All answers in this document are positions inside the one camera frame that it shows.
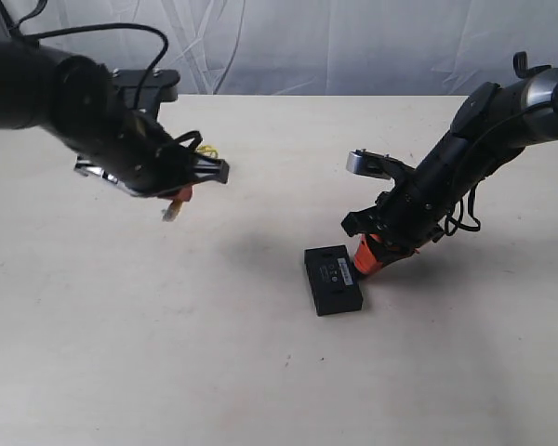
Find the black cable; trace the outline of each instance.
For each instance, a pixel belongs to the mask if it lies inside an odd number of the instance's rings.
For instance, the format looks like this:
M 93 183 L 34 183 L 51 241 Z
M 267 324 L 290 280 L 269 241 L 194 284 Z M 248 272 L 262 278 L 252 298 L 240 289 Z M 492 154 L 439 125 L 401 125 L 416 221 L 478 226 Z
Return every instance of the black cable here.
M 456 183 L 457 183 L 457 179 L 458 179 L 458 172 L 463 170 L 461 169 L 461 167 L 463 166 L 463 161 L 467 160 L 470 155 L 472 154 L 472 151 L 474 151 L 478 145 L 485 139 L 487 138 L 493 131 L 498 130 L 499 128 L 501 128 L 503 125 L 509 123 L 510 121 L 513 121 L 515 119 L 520 118 L 521 116 L 524 116 L 530 112 L 534 112 L 536 110 L 540 110 L 540 109 L 545 109 L 547 107 L 551 106 L 551 102 L 550 101 L 546 101 L 546 102 L 541 102 L 539 104 L 536 105 L 532 105 L 531 107 L 527 107 L 526 109 L 519 111 L 518 113 L 515 113 L 511 116 L 509 116 L 508 118 L 503 119 L 502 121 L 492 125 L 491 127 L 489 127 L 479 138 L 477 138 L 472 144 L 471 146 L 467 149 L 467 154 L 463 157 L 463 160 L 460 163 L 459 168 L 457 169 L 457 171 L 455 172 L 455 175 L 453 176 L 453 179 L 451 181 L 451 189 L 454 190 L 456 187 Z M 460 212 L 458 215 L 458 218 L 454 218 L 453 215 L 455 214 L 455 209 L 457 207 L 456 203 L 452 203 L 451 204 L 451 210 L 448 212 L 448 214 L 446 214 L 446 218 L 445 218 L 445 234 L 447 236 L 452 236 L 455 234 L 455 232 L 457 232 L 457 230 L 467 230 L 469 232 L 477 232 L 482 228 L 482 222 L 475 217 L 475 215 L 473 214 L 474 212 L 474 206 L 475 206 L 475 192 L 477 190 L 477 184 L 475 184 L 470 193 L 469 193 L 469 197 L 468 197 L 468 213 L 469 216 L 472 218 L 472 220 L 475 222 L 475 226 L 468 226 L 465 225 L 463 223 L 463 217 L 464 217 L 464 210 L 465 210 L 465 204 L 463 202 L 463 199 L 461 198 L 459 200 L 459 206 L 460 206 Z
M 23 22 L 32 19 L 33 17 L 37 17 L 39 14 L 44 12 L 44 9 L 46 9 L 46 5 L 47 5 L 47 0 L 37 0 L 37 5 L 35 5 L 35 9 L 31 11 L 29 14 L 27 14 L 26 16 L 21 17 L 19 21 L 17 21 L 14 25 L 10 26 L 8 30 L 17 32 L 20 29 L 20 26 L 22 25 Z
M 66 28 L 64 30 L 56 30 L 56 31 L 48 31 L 45 33 L 37 33 L 37 34 L 27 34 L 24 36 L 25 39 L 32 39 L 32 40 L 41 40 L 41 39 L 48 39 L 51 37 L 59 37 L 62 35 L 70 35 L 70 34 L 79 34 L 79 33 L 91 33 L 94 31 L 108 31 L 108 30 L 139 30 L 139 31 L 146 31 L 148 33 L 152 33 L 157 35 L 164 43 L 161 51 L 159 54 L 155 56 L 153 61 L 149 64 L 145 73 L 140 77 L 139 84 L 137 85 L 137 92 L 135 93 L 134 97 L 134 105 L 133 109 L 137 109 L 139 107 L 140 102 L 140 92 L 142 87 L 144 86 L 147 77 L 149 77 L 149 73 L 153 71 L 155 66 L 159 63 L 159 61 L 164 57 L 169 48 L 169 41 L 167 40 L 167 36 L 163 34 L 158 29 L 148 26 L 148 25 L 140 25 L 137 23 L 103 23 L 100 25 L 87 25 L 87 26 L 75 26 L 72 28 Z

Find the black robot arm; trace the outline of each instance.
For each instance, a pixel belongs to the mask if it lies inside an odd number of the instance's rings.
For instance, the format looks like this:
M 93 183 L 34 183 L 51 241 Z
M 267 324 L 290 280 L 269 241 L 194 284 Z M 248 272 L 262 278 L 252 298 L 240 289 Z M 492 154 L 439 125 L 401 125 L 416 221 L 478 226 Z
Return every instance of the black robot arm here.
M 479 230 L 481 223 L 473 215 L 477 184 L 526 146 L 558 139 L 558 68 L 529 69 L 526 53 L 517 53 L 513 64 L 521 80 L 504 88 L 492 83 L 477 88 L 415 169 L 366 151 L 350 153 L 348 170 L 354 174 L 395 180 L 394 188 L 381 193 L 374 206 L 351 212 L 342 222 L 348 235 L 363 234 L 354 258 L 361 277 L 459 228 Z M 461 221 L 462 198 L 468 192 L 475 226 Z M 453 217 L 457 203 L 461 215 Z
M 43 127 L 77 153 L 78 172 L 134 196 L 173 197 L 188 185 L 225 183 L 227 163 L 195 151 L 198 132 L 172 138 L 156 121 L 159 103 L 175 99 L 166 93 L 178 74 L 151 74 L 135 101 L 138 78 L 112 75 L 89 58 L 33 39 L 0 42 L 0 128 Z

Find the table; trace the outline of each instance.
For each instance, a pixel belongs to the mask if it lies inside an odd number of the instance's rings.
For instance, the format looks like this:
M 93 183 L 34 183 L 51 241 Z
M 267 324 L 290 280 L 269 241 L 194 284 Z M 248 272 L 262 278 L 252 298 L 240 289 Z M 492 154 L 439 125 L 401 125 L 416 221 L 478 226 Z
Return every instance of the table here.
M 0 131 L 0 445 L 558 445 L 558 142 L 480 187 L 480 233 L 313 311 L 304 249 L 353 252 L 391 186 L 348 152 L 415 165 L 461 101 L 180 97 L 232 172 L 173 224 Z

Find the white label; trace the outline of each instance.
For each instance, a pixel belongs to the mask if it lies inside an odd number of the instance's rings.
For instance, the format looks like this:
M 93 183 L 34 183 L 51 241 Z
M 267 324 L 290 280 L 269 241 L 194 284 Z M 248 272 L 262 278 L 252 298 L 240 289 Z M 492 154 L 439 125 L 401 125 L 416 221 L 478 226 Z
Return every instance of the white label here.
M 339 268 L 341 268 L 341 274 L 343 275 L 343 281 L 346 285 L 353 285 L 352 275 L 350 273 L 349 268 L 347 268 L 347 260 L 341 257 L 338 258 L 337 261 L 339 262 Z

